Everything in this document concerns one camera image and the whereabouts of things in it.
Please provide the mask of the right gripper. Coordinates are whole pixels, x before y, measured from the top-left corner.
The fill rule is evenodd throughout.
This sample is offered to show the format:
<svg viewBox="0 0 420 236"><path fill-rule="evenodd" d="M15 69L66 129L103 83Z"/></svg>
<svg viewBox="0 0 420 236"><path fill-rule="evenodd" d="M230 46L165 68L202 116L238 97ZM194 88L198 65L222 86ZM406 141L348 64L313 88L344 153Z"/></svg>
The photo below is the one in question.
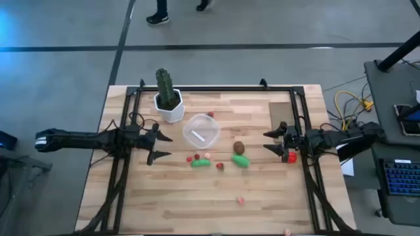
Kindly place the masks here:
<svg viewBox="0 0 420 236"><path fill-rule="evenodd" d="M283 136L282 144L264 144L263 147L275 153L277 156L282 157L282 162L287 163L287 156L289 149L294 149L299 151L303 155L308 154L307 143L305 138L299 136L296 128L294 126L288 126L285 121L281 121L277 129L265 132L263 134L269 138L279 138Z"/></svg>

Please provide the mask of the green toy avocado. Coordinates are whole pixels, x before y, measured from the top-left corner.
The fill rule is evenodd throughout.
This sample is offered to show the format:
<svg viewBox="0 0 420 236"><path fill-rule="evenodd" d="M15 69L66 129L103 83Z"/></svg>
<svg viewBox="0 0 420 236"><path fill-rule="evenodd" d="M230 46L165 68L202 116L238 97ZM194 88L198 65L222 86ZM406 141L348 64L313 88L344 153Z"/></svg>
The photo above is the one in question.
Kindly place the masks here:
<svg viewBox="0 0 420 236"><path fill-rule="evenodd" d="M250 160L244 155L233 154L232 161L240 168L248 168L250 165Z"/></svg>

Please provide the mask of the clear plastic tupperware container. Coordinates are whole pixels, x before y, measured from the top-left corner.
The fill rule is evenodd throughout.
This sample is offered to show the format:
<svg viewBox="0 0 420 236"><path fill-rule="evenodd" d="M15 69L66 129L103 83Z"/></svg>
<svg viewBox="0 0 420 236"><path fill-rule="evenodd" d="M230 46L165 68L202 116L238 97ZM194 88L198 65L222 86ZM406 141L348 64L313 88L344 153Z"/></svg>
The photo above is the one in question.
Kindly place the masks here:
<svg viewBox="0 0 420 236"><path fill-rule="evenodd" d="M184 125L182 134L196 149L209 149L217 141L221 128L217 121L205 113L194 115Z"/></svg>

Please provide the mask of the white hexagonal plant pot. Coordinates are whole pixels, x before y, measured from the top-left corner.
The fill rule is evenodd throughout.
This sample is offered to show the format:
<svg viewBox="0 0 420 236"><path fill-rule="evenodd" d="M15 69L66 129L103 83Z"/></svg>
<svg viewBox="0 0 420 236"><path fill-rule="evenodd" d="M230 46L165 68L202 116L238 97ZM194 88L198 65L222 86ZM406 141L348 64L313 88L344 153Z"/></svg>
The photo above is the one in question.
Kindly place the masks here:
<svg viewBox="0 0 420 236"><path fill-rule="evenodd" d="M174 92L175 92L176 97L179 99L179 103L172 110L161 109L158 106L158 103L160 102L159 94L155 94L154 96L154 104L155 104L155 108L157 112L168 123L179 122L184 117L185 107L184 107L182 94L180 93L179 89L174 89Z"/></svg>

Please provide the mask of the green cactus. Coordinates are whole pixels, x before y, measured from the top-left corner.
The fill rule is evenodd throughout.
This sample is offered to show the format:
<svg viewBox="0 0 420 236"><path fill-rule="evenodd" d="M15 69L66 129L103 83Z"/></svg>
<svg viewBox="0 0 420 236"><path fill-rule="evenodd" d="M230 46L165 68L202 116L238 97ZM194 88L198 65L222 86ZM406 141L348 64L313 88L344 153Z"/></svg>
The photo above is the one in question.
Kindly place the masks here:
<svg viewBox="0 0 420 236"><path fill-rule="evenodd" d="M178 105L179 100L174 92L170 74L166 69L160 68L156 71L156 80L159 92L159 108L164 110L174 109Z"/></svg>

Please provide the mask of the black slanted bar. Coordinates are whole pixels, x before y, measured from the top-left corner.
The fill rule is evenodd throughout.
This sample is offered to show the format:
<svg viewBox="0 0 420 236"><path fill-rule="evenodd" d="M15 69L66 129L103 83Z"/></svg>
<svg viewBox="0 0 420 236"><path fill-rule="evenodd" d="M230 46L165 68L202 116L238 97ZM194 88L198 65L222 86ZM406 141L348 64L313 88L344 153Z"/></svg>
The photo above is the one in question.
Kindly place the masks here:
<svg viewBox="0 0 420 236"><path fill-rule="evenodd" d="M339 156L340 161L344 161L350 158L353 158L355 155L370 149L372 146L372 142L351 142L348 144L341 144L338 145L335 149L337 150L337 154Z"/></svg>

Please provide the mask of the white paper sheet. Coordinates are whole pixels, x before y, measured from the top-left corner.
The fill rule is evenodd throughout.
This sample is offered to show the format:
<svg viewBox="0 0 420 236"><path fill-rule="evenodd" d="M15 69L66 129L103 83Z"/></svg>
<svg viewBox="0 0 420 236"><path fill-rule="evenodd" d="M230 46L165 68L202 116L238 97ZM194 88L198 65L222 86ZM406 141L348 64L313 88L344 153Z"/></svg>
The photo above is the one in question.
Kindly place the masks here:
<svg viewBox="0 0 420 236"><path fill-rule="evenodd" d="M336 147L336 150L339 155L343 175L354 176L354 164L352 157L348 153L348 144L340 144Z"/></svg>

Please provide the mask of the gray desk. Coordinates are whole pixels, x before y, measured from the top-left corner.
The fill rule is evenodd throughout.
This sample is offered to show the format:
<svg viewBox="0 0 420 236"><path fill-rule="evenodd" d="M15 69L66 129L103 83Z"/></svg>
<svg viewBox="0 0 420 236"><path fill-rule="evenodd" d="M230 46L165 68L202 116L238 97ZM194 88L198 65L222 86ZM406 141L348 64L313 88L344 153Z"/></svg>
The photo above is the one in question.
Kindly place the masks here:
<svg viewBox="0 0 420 236"><path fill-rule="evenodd" d="M407 64L396 64L387 72L378 70L374 61L364 63L367 81L375 104L380 126L387 143L420 146L420 136L406 136L397 121L395 105L417 104L420 90L420 70Z"/></svg>

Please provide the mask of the person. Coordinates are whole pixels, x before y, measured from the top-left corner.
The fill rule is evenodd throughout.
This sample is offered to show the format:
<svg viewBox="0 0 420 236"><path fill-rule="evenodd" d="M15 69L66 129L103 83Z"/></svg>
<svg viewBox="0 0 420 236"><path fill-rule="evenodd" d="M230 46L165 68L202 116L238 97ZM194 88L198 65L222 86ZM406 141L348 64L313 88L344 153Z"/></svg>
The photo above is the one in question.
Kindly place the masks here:
<svg viewBox="0 0 420 236"><path fill-rule="evenodd" d="M197 12L204 12L209 8L213 0L200 0L200 4L196 6ZM156 0L157 11L155 14L148 16L146 18L147 23L151 26L157 26L160 24L166 24L170 21L168 10L167 10L167 0Z"/></svg>

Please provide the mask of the blue backlit laptop keyboard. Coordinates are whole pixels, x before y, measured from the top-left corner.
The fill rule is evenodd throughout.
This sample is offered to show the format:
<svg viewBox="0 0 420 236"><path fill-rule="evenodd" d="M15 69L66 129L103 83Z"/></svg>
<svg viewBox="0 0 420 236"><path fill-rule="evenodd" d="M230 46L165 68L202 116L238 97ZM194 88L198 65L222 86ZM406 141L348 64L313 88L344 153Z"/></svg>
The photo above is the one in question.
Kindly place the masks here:
<svg viewBox="0 0 420 236"><path fill-rule="evenodd" d="M381 159L381 181L389 195L420 197L420 162L406 159Z"/></svg>

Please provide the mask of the black smartphone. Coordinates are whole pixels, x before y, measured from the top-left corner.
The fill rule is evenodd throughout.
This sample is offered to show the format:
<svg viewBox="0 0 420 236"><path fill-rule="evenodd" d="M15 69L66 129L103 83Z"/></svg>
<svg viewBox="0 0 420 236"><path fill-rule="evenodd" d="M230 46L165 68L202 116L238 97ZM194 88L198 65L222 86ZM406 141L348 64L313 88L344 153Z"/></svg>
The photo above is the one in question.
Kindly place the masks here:
<svg viewBox="0 0 420 236"><path fill-rule="evenodd" d="M394 105L394 110L403 135L420 136L420 104Z"/></svg>

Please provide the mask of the dark gray cart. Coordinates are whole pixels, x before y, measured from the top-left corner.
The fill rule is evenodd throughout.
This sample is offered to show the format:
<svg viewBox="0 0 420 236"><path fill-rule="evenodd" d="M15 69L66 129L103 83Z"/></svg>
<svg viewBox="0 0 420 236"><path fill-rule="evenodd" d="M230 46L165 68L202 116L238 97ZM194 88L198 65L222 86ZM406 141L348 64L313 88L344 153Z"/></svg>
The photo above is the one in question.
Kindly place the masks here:
<svg viewBox="0 0 420 236"><path fill-rule="evenodd" d="M387 146L376 143L372 145L371 152L380 185L378 196L383 216L393 224L420 227L420 197L389 195L381 181L382 174L379 163L381 159L406 159L420 162L420 151L412 147Z"/></svg>

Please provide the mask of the black round pole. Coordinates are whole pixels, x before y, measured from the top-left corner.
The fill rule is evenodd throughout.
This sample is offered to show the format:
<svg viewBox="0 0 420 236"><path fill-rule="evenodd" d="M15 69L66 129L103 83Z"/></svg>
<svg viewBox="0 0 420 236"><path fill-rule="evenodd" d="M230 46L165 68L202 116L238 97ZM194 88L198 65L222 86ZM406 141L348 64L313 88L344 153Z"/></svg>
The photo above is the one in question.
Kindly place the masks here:
<svg viewBox="0 0 420 236"><path fill-rule="evenodd" d="M420 30L398 47L392 54L377 64L377 69L382 72L388 71L393 65L402 60L411 51L420 45Z"/></svg>

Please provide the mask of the black device with blue light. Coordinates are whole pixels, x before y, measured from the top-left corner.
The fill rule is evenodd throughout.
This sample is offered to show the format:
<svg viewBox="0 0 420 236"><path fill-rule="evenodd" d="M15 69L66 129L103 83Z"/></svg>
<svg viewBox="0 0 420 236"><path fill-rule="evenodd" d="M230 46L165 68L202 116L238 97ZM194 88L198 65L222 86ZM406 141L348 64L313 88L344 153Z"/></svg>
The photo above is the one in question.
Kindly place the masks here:
<svg viewBox="0 0 420 236"><path fill-rule="evenodd" d="M0 131L0 148L13 151L18 139L6 132Z"/></svg>

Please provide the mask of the black metal table frame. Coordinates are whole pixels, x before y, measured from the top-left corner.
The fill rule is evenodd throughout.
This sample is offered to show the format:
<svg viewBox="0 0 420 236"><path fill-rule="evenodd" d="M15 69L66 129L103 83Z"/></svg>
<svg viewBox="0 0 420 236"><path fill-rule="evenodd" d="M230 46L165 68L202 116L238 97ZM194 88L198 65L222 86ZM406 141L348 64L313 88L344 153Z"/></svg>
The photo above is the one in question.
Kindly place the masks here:
<svg viewBox="0 0 420 236"><path fill-rule="evenodd" d="M269 102L289 102L295 122L309 118L309 125L326 126L328 116L320 86L273 85L181 88L184 119L212 111L220 125L220 136L209 150L210 167L193 168L186 160L196 149L183 138L184 121L161 122L172 142L158 142L156 149L171 154L146 164L147 152L134 150L128 161L115 161L95 151L93 166L81 200L76 229L84 228L103 204L112 167L128 167L119 223L109 216L107 231L128 235L148 234L281 234L312 233L303 166L286 164L268 151L272 129ZM248 168L232 161L234 142L245 146ZM216 168L224 164L224 170ZM244 205L237 198L244 198Z"/></svg>

